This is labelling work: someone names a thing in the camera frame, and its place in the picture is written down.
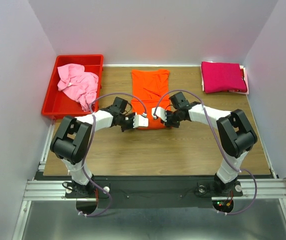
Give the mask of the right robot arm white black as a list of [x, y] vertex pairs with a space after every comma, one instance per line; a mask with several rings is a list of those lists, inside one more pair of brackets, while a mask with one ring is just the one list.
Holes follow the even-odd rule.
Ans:
[[170, 96], [169, 100], [174, 111], [158, 106], [152, 110], [153, 118], [160, 118], [168, 128], [178, 128], [182, 121], [210, 127], [223, 157], [214, 175], [213, 189], [216, 194], [225, 195], [233, 189], [238, 174], [242, 172], [241, 165], [245, 157], [258, 141], [246, 114], [240, 109], [226, 111], [211, 108], [201, 100], [189, 102], [182, 91]]

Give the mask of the orange t shirt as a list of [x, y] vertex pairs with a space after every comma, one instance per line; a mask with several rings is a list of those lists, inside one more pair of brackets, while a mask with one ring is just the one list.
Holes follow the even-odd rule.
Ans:
[[169, 76], [170, 71], [167, 69], [156, 71], [133, 69], [131, 71], [132, 95], [136, 96], [136, 98], [131, 100], [132, 110], [140, 115], [147, 110], [148, 127], [142, 127], [142, 130], [160, 130], [165, 128], [159, 118], [153, 118], [152, 108], [159, 106], [164, 109], [170, 106], [169, 96], [165, 95], [169, 91]]

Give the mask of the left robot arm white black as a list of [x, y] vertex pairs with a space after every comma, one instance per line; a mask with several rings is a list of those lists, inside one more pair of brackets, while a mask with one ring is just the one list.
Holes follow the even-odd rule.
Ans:
[[138, 114], [127, 113], [128, 101], [120, 97], [113, 104], [91, 114], [73, 117], [65, 116], [50, 144], [50, 151], [59, 158], [71, 176], [71, 183], [64, 183], [67, 192], [83, 197], [91, 196], [96, 187], [94, 176], [86, 166], [86, 157], [94, 140], [94, 134], [102, 129], [119, 126], [121, 131], [136, 128]]

